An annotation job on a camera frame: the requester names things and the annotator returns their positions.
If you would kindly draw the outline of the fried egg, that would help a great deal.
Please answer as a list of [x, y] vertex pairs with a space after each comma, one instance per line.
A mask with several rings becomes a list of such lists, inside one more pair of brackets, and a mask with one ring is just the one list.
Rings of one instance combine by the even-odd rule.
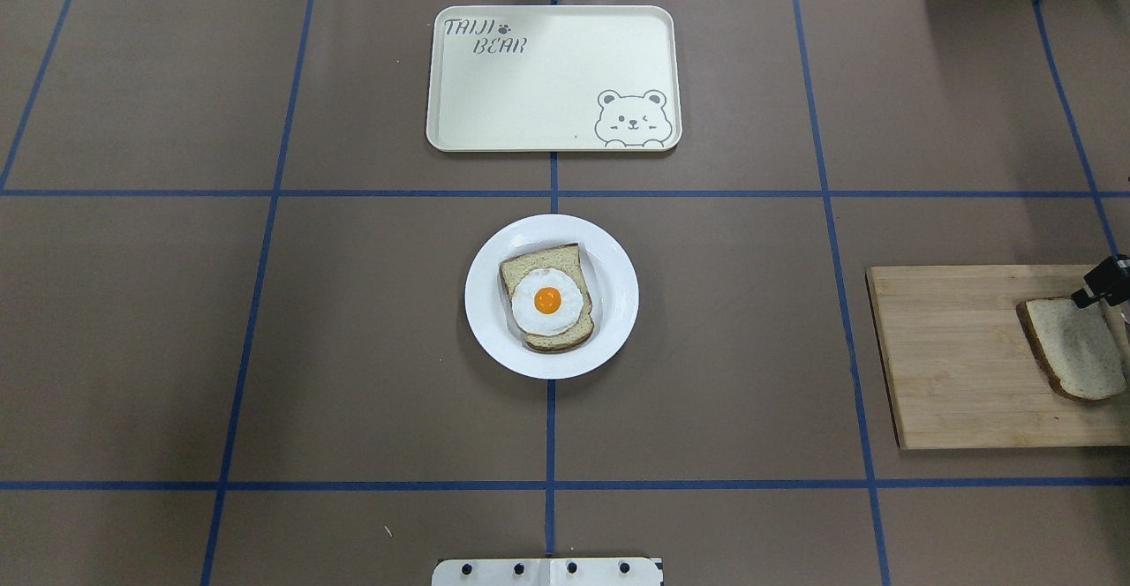
[[570, 274], [538, 268], [519, 280], [511, 296], [511, 313], [525, 334], [556, 336], [577, 324], [583, 304], [583, 294]]

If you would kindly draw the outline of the wooden cutting board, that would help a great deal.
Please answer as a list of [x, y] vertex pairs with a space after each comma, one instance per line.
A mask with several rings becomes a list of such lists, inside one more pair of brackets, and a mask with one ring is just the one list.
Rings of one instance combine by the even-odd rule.
[[1064, 297], [1086, 266], [871, 266], [869, 291], [899, 448], [1116, 447], [1127, 396], [1057, 394], [1018, 304]]

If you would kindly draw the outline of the cream bear serving tray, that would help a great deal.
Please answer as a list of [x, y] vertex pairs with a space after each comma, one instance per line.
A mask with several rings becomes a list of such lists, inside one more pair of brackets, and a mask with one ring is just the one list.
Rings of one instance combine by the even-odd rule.
[[433, 24], [426, 135], [449, 154], [667, 151], [673, 18], [651, 5], [467, 5]]

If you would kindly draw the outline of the white column base plate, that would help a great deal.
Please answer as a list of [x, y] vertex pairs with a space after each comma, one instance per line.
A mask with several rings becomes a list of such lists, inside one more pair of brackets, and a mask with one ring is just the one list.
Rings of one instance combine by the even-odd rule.
[[451, 559], [432, 585], [663, 585], [662, 561], [646, 557]]

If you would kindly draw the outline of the white round plate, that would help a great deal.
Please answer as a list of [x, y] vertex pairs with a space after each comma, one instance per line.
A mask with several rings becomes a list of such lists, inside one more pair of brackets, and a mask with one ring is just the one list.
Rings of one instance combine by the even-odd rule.
[[[592, 300], [594, 332], [570, 351], [525, 346], [508, 312], [499, 266], [505, 260], [562, 244], [579, 244]], [[534, 215], [506, 225], [477, 252], [466, 277], [466, 316], [479, 346], [511, 371], [534, 379], [570, 379], [593, 371], [631, 336], [638, 314], [637, 272], [621, 244], [597, 224], [570, 215]]]

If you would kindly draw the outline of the bread slice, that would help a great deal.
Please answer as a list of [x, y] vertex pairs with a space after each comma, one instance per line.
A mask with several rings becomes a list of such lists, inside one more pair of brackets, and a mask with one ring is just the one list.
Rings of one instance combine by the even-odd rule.
[[1104, 402], [1127, 391], [1125, 352], [1104, 312], [1069, 297], [1016, 307], [1035, 361], [1054, 393], [1075, 402]]
[[[530, 252], [525, 253], [525, 255], [503, 261], [503, 263], [498, 266], [498, 273], [501, 285], [503, 285], [503, 288], [505, 289], [506, 300], [508, 300], [508, 313], [511, 313], [511, 296], [514, 292], [519, 280], [521, 277], [524, 277], [529, 272], [533, 271], [533, 269], [538, 268], [556, 268], [558, 271], [570, 274], [570, 277], [576, 281], [584, 297], [581, 318], [575, 326], [568, 330], [568, 332], [556, 336], [529, 335], [525, 334], [525, 332], [518, 325], [516, 327], [521, 330], [525, 346], [529, 346], [529, 348], [533, 349], [533, 351], [554, 353], [570, 351], [570, 349], [577, 348], [577, 346], [589, 340], [596, 329], [596, 322], [592, 317], [591, 294], [581, 265], [580, 245], [557, 245], [557, 247], [539, 252]], [[514, 324], [516, 324], [512, 313], [511, 318], [514, 321]]]

